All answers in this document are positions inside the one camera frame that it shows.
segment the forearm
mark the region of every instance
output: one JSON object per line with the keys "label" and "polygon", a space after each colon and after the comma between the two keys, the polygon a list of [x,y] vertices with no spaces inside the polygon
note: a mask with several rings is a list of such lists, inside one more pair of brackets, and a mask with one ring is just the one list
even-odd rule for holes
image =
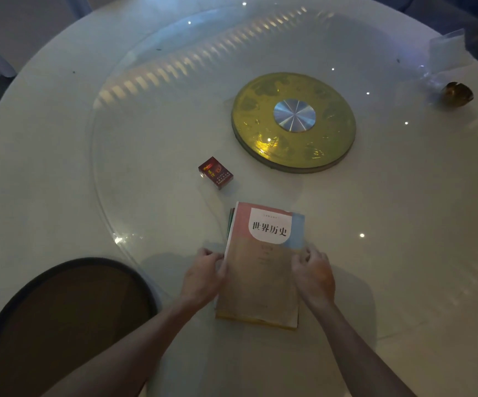
{"label": "forearm", "polygon": [[355,332],[334,303],[311,304],[353,397],[415,394]]}
{"label": "forearm", "polygon": [[189,302],[176,300],[58,382],[43,397],[135,396],[195,312]]}

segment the left hand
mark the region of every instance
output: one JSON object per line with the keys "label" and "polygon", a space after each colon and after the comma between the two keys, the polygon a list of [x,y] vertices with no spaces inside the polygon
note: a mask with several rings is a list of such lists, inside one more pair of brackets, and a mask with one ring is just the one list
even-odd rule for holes
{"label": "left hand", "polygon": [[222,253],[200,248],[184,276],[180,298],[199,310],[214,299],[226,281],[228,266]]}

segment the silver center knob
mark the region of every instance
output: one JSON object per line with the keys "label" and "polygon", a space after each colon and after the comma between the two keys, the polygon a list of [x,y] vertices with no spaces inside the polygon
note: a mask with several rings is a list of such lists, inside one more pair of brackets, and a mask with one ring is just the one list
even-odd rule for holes
{"label": "silver center knob", "polygon": [[274,118],[289,132],[307,131],[316,123],[316,113],[307,103],[297,99],[285,99],[274,107]]}

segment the table surface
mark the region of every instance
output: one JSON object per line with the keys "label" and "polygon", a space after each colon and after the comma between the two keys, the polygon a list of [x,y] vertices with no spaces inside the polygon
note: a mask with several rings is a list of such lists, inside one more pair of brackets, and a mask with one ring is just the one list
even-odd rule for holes
{"label": "table surface", "polygon": [[[0,102],[0,310],[83,256],[135,267],[166,304],[199,246],[223,249],[243,200],[306,216],[342,312],[416,393],[477,395],[478,62],[421,79],[436,35],[371,0],[120,0],[81,19]],[[282,173],[235,140],[236,93],[276,71],[348,101],[357,135],[339,165]],[[475,95],[453,112],[432,97],[449,80]],[[220,192],[197,172],[210,156],[235,175]],[[150,394],[304,390],[346,393],[305,307],[296,332],[206,307]]]}

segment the book cover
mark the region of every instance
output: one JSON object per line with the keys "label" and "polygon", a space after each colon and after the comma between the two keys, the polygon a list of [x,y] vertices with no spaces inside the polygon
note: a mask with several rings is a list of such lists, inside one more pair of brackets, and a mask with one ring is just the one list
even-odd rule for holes
{"label": "book cover", "polygon": [[229,281],[219,294],[216,317],[296,329],[298,293],[290,258],[303,246],[305,217],[244,202],[230,216]]}

